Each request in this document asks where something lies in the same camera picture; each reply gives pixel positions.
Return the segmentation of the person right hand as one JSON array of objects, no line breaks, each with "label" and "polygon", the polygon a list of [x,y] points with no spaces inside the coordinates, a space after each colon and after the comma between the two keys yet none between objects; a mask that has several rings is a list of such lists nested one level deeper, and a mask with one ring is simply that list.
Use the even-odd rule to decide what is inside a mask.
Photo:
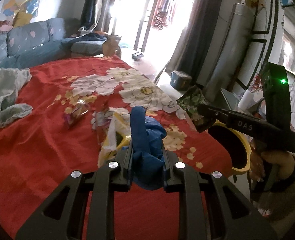
[{"label": "person right hand", "polygon": [[277,179],[287,179],[295,168],[294,156],[284,151],[261,150],[260,142],[252,139],[250,142],[250,170],[249,177],[253,181],[262,181],[267,177],[267,167],[269,165],[277,167]]}]

